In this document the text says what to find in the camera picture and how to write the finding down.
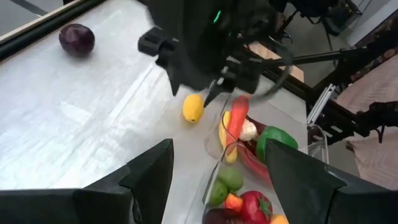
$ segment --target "floor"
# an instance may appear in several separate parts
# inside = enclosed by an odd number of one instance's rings
[[[0,35],[33,21],[40,17],[40,12],[50,12],[62,6],[62,0],[3,0],[0,1]],[[294,12],[294,7],[287,6],[285,15]],[[319,54],[329,51],[325,31],[321,25],[313,25],[306,18],[296,16],[288,26],[287,32],[292,36],[295,55]],[[345,35],[331,37],[335,50],[349,47]],[[305,74],[305,83],[314,86],[332,70],[332,62],[299,65]],[[330,164],[350,174],[359,175],[354,161],[354,154],[345,149],[343,142],[329,147]]]

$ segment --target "plastic bin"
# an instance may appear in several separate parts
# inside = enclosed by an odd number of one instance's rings
[[[220,116],[215,118],[215,125],[212,127],[205,140],[206,151],[215,158],[215,163],[214,166],[209,168],[209,171],[201,178],[200,186],[198,187],[194,201],[191,204],[190,211],[185,220],[186,224],[202,223],[205,213],[209,209],[214,208],[214,206],[209,204],[210,193],[213,189],[220,168],[226,166],[235,168],[243,175],[244,185],[242,189],[236,192],[237,195],[241,195],[248,190],[257,190],[262,192],[271,201],[273,214],[284,214],[278,197],[272,187],[267,167],[260,162],[244,144],[239,141],[235,141],[227,146],[225,152],[233,148],[238,150],[238,159],[234,163],[229,163],[226,160],[218,135],[220,121],[223,117],[224,111],[229,109],[230,103],[227,103]],[[260,122],[264,124],[272,124],[273,126],[277,126],[287,131],[297,140],[300,151],[328,163],[326,136],[318,126],[307,126],[306,124],[299,123],[270,103],[263,106],[262,111],[266,118],[260,120]]]

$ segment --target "white table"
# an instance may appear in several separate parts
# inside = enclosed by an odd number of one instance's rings
[[[148,17],[138,2],[109,0],[74,21],[96,35],[88,59],[70,58],[54,32],[0,64],[0,189],[84,187],[173,138],[163,223],[185,221],[214,161],[203,145],[223,104],[211,103],[196,125],[182,119],[191,92],[182,88],[174,98],[165,71],[137,51],[138,38],[151,28]],[[300,124],[276,119],[280,114],[267,103],[250,114],[305,145],[304,101],[281,90],[270,104]]]

